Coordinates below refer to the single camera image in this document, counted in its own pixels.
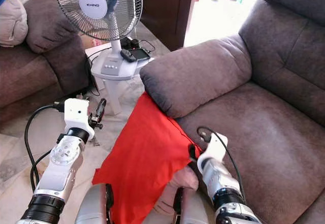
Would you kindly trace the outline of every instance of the red towel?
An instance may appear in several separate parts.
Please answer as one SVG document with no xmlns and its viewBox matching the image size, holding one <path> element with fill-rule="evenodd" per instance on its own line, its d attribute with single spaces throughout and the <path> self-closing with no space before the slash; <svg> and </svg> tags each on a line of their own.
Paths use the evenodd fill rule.
<svg viewBox="0 0 325 224">
<path fill-rule="evenodd" d="M 92 181 L 112 185 L 115 224 L 142 223 L 173 174 L 189 163 L 190 144 L 177 122 L 144 93 Z"/>
</svg>

